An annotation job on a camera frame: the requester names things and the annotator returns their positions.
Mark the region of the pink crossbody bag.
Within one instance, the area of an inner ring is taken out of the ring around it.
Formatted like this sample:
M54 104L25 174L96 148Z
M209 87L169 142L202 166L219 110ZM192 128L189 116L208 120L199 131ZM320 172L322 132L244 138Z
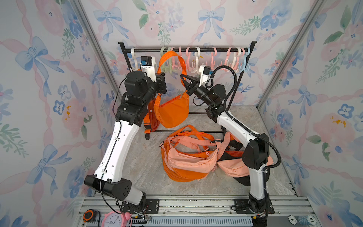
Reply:
M220 156L223 154L223 149L220 147L218 148L217 153L217 165L221 168L227 175L233 178L240 178L249 176L249 169L247 167L247 162L243 161L243 156L245 155L246 151L241 159L230 159L230 160L220 160Z

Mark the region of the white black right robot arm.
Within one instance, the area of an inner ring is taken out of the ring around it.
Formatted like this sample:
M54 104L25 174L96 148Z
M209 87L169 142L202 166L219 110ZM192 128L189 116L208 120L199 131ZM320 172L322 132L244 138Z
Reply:
M221 84L206 85L209 80L214 80L215 73L221 69L228 70L233 76L233 86L229 92L226 92L225 86ZM233 116L227 108L228 99L239 85L235 71L229 66L222 65L215 68L212 73L203 69L198 78L189 76L185 72L180 78L189 96L194 94L207 104L206 112L209 119L224 127L244 146L242 160L248 167L250 178L248 208L258 219L266 220L272 204L267 191L267 174L270 169L281 164L281 156L266 134L253 131Z

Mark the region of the beige crossbody bag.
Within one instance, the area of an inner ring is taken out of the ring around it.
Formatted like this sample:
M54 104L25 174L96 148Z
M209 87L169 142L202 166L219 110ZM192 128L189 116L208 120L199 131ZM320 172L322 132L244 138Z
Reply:
M227 181L227 182L235 182L235 179L229 175L227 175L221 168L219 167L216 167L216 169L214 170L214 174L224 180L224 181Z

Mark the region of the black crossbody bag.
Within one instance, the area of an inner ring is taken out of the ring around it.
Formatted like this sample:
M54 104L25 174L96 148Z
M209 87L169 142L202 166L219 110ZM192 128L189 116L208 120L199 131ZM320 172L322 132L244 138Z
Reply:
M251 182L250 182L250 177L246 176L246 177L240 177L240 178L234 178L237 182L239 182L242 185L245 186L250 186Z

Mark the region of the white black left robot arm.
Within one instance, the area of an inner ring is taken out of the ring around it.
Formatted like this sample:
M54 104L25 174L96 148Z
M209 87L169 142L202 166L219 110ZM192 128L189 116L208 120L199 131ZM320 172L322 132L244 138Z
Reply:
M128 203L141 213L146 208L146 195L122 177L122 170L131 143L148 113L148 104L158 93L167 92L165 74L157 73L152 80L145 72L132 71L127 74L124 85L126 92L115 114L110 143L99 167L94 174L85 177L84 184L101 196Z

